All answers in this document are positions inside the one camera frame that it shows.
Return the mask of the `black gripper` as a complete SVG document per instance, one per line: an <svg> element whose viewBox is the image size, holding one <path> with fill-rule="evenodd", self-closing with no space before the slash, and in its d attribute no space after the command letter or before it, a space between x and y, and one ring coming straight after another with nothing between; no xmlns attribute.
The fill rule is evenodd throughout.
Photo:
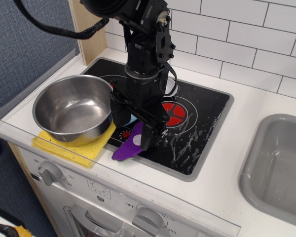
<svg viewBox="0 0 296 237"><path fill-rule="evenodd" d="M169 70L162 68L158 74L147 78L130 75L111 80L111 112L116 127L123 127L134 115L142 123L141 149L154 146L163 135L169 116L162 106Z"/></svg>

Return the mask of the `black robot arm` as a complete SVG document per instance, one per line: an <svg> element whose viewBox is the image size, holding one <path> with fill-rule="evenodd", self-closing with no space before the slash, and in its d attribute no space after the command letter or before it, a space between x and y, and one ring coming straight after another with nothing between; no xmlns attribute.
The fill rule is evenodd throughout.
<svg viewBox="0 0 296 237"><path fill-rule="evenodd" d="M166 95L168 61L174 57L169 9L164 0L84 0L84 7L103 19L123 26L128 59L124 79L113 79L111 111L117 128L134 115L143 123L141 149L162 137L169 116L161 102Z"/></svg>

